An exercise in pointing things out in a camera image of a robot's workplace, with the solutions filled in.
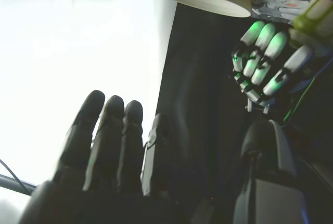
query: white wall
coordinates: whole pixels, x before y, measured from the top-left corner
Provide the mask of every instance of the white wall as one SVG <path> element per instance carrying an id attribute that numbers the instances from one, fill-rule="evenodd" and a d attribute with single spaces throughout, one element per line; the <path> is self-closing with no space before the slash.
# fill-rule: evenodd
<path id="1" fill-rule="evenodd" d="M 0 0 L 0 159 L 25 181 L 47 179 L 94 89 L 140 101 L 146 140 L 175 7 L 170 0 Z M 8 172 L 0 167 L 0 174 Z"/>

